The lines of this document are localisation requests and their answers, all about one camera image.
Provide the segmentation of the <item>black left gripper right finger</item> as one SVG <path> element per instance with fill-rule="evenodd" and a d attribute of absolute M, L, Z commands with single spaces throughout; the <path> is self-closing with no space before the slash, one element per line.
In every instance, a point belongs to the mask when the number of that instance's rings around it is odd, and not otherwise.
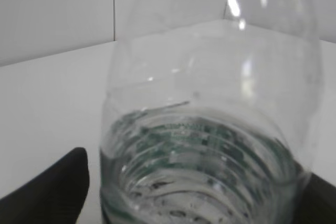
<path fill-rule="evenodd" d="M 303 223 L 335 224 L 335 186 L 316 174 L 311 175 L 302 205 Z"/>

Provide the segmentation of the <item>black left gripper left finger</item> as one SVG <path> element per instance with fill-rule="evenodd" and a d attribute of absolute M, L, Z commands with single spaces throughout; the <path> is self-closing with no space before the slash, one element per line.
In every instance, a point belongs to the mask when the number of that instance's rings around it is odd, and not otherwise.
<path fill-rule="evenodd" d="M 88 190 L 87 152 L 76 147 L 1 199 L 1 223 L 76 223 Z"/>

